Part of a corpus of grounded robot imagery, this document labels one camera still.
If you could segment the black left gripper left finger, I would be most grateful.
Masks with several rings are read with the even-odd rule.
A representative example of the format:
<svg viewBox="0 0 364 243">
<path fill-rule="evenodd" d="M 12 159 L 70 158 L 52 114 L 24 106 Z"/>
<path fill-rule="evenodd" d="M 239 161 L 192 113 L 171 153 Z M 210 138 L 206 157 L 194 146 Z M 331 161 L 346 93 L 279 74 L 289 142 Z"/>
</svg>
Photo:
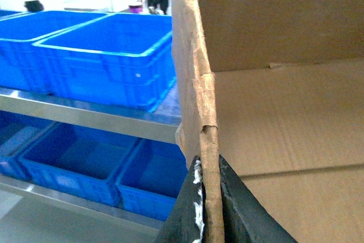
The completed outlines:
<svg viewBox="0 0 364 243">
<path fill-rule="evenodd" d="M 203 242 L 204 192 L 202 165 L 195 156 L 171 213 L 154 239 L 158 243 Z"/>
</svg>

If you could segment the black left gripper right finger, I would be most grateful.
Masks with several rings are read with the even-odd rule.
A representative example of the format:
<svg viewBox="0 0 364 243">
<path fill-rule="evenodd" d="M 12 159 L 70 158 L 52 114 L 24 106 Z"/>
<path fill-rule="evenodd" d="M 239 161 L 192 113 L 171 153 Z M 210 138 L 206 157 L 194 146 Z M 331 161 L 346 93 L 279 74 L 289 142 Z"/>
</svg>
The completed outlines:
<svg viewBox="0 0 364 243">
<path fill-rule="evenodd" d="M 223 156 L 219 156 L 219 164 L 225 241 L 296 242 L 265 210 Z"/>
</svg>

